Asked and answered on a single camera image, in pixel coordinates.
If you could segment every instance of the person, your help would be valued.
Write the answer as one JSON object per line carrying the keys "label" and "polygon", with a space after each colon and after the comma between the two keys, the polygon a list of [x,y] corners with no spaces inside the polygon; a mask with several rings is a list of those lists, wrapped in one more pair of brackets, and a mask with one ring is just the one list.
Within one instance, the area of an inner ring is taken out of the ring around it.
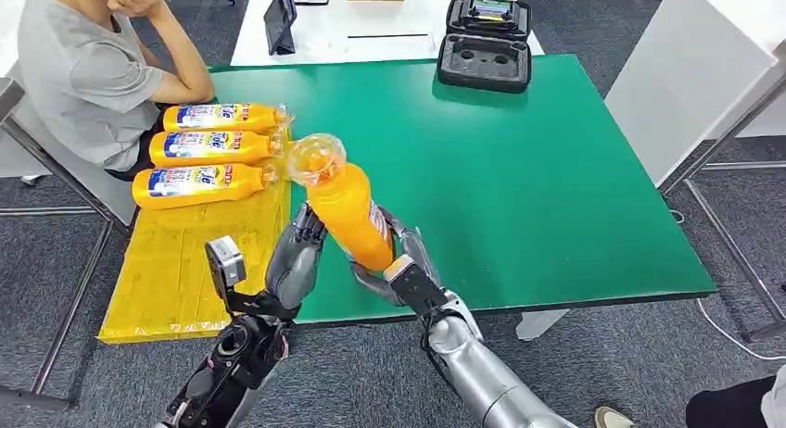
{"label": "person", "polygon": [[[171,54],[162,69],[131,17],[147,17]],[[79,157],[131,181],[152,167],[160,104],[207,102],[202,57],[164,0],[27,0],[20,84],[52,134]]]}
{"label": "person", "polygon": [[685,408],[688,428],[786,428],[786,365],[777,375],[702,391]]}
{"label": "person", "polygon": [[595,409],[595,428],[634,428],[631,419],[611,407],[600,406]]}

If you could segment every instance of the man's arm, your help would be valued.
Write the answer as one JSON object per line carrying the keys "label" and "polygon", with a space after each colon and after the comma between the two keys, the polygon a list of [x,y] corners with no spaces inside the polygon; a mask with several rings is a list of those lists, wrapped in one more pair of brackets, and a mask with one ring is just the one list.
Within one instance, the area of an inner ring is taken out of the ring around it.
{"label": "man's arm", "polygon": [[161,86],[150,100],[180,104],[213,98],[208,68],[164,0],[108,0],[108,6],[131,17],[147,16],[170,52],[177,74],[163,71]]}

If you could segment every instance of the black pants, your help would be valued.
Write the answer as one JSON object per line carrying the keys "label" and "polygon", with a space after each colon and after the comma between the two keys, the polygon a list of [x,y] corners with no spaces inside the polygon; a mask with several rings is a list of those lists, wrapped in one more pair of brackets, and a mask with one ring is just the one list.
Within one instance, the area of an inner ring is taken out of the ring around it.
{"label": "black pants", "polygon": [[773,386],[774,375],[720,391],[702,391],[688,402],[685,424],[688,428],[767,428],[761,401]]}
{"label": "black pants", "polygon": [[161,114],[153,127],[147,132],[139,136],[139,155],[136,157],[136,163],[130,169],[125,171],[106,170],[106,172],[121,181],[130,183],[133,178],[142,170],[153,169],[153,162],[150,160],[150,141],[153,140],[153,135],[164,130],[164,111],[166,107],[158,105],[161,108]]}

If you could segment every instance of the orange bottle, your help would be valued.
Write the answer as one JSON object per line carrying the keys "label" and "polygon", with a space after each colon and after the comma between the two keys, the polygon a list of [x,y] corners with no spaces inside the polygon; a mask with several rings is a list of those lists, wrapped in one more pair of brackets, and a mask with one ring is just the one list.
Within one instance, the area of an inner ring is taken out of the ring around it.
{"label": "orange bottle", "polygon": [[314,213],[347,255],[370,271],[393,262],[391,231],[371,198],[363,170],[347,162],[341,141],[313,134],[295,143],[287,158],[293,181],[306,188]]}
{"label": "orange bottle", "polygon": [[140,208],[181,208],[194,204],[243,199],[280,179],[273,163],[261,168],[243,164],[142,170],[131,192]]}
{"label": "orange bottle", "polygon": [[254,132],[163,132],[150,141],[150,160],[156,167],[205,166],[280,157],[284,139]]}
{"label": "orange bottle", "polygon": [[178,106],[169,107],[164,112],[164,130],[167,132],[238,130],[264,133],[286,121],[284,106],[249,103]]}

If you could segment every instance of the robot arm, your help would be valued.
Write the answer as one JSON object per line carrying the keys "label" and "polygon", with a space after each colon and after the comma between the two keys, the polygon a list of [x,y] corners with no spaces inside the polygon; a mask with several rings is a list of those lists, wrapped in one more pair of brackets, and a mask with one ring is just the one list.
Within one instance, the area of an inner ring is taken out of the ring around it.
{"label": "robot arm", "polygon": [[[384,280],[364,271],[358,280],[367,287],[374,284],[388,300],[412,308],[424,324],[422,348],[481,426],[576,428],[546,406],[484,345],[469,308],[457,294],[440,286],[420,233],[387,218],[404,255],[385,270]],[[358,276],[357,266],[353,272]]]}
{"label": "robot arm", "polygon": [[255,296],[235,291],[246,270],[232,238],[205,244],[216,292],[232,322],[167,407],[169,419],[156,428],[234,428],[246,418],[288,355],[286,331],[314,287],[325,234],[304,204],[279,237],[265,290]]}

